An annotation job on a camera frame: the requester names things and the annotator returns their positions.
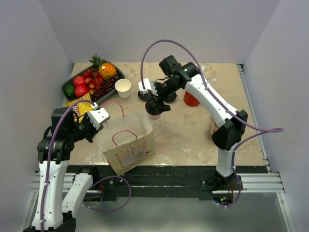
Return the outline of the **brown paper bag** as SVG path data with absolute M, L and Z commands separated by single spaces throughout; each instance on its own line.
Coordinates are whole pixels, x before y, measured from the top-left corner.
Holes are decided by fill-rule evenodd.
M 153 127 L 141 113 L 110 118 L 95 143 L 116 175 L 120 176 L 155 156 Z

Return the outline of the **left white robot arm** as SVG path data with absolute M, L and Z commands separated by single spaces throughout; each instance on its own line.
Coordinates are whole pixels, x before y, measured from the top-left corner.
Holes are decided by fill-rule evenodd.
M 72 107 L 55 109 L 52 125 L 45 131 L 37 146 L 40 186 L 34 219 L 27 232 L 73 232 L 76 214 L 89 189 L 100 184 L 97 168 L 80 168 L 72 178 L 73 184 L 64 197 L 64 180 L 70 153 L 75 142 L 86 139 L 93 142 L 95 135 L 110 119 L 104 108 L 84 114 L 81 122 L 74 121 Z

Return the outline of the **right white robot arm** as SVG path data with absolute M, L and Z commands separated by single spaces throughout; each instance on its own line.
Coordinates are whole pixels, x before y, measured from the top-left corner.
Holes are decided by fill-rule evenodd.
M 245 132 L 247 112 L 232 107 L 207 85 L 205 78 L 202 77 L 202 71 L 195 64 L 189 62 L 181 65 L 174 56 L 168 56 L 159 63 L 159 66 L 167 79 L 164 83 L 155 85 L 157 94 L 146 104 L 148 114 L 156 116 L 169 111 L 170 106 L 165 104 L 166 98 L 181 88 L 196 98 L 219 127 L 211 136 L 218 147 L 215 184 L 221 190 L 227 189 L 232 185 L 231 176 L 234 175 L 235 169 L 233 149 Z

